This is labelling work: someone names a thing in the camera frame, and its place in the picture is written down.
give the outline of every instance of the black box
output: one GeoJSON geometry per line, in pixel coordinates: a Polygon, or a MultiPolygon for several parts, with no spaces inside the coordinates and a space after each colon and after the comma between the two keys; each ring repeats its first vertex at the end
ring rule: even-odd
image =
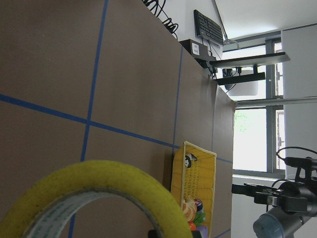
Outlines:
{"type": "Polygon", "coordinates": [[[215,57],[208,55],[208,47],[191,39],[179,42],[198,63],[215,61],[215,57]]]}

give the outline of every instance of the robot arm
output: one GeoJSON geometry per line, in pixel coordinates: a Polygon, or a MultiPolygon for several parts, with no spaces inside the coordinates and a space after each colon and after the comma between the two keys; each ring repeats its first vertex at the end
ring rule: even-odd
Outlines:
{"type": "Polygon", "coordinates": [[[293,238],[296,230],[311,217],[317,217],[317,178],[312,177],[312,171],[317,171],[317,160],[293,157],[283,160],[297,168],[295,181],[286,181],[279,188],[250,183],[232,185],[232,193],[254,197],[257,204],[273,206],[253,224],[258,238],[293,238]],[[305,170],[305,178],[300,177],[301,169],[305,170]]]}

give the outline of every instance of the tape roll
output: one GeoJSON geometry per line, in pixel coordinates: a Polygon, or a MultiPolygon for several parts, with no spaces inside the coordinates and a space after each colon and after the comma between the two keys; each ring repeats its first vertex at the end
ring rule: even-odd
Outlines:
{"type": "Polygon", "coordinates": [[[122,196],[139,206],[159,237],[191,238],[172,195],[141,170],[112,161],[86,161],[43,178],[21,196],[0,223],[0,238],[57,238],[85,204],[122,196]]]}

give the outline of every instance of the shelf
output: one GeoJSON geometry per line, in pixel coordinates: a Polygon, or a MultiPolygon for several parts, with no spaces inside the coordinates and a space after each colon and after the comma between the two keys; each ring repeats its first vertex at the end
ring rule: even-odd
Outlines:
{"type": "Polygon", "coordinates": [[[224,59],[210,61],[210,64],[217,68],[235,68],[235,67],[253,67],[261,65],[271,65],[280,62],[289,61],[290,58],[285,52],[260,55],[260,56],[250,56],[235,59],[224,59]]]}

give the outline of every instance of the computer keyboard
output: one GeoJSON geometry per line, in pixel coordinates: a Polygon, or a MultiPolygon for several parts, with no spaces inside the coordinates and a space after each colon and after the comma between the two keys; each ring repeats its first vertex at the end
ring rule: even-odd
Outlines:
{"type": "Polygon", "coordinates": [[[194,10],[195,30],[198,37],[223,46],[221,27],[213,20],[194,10]]]}

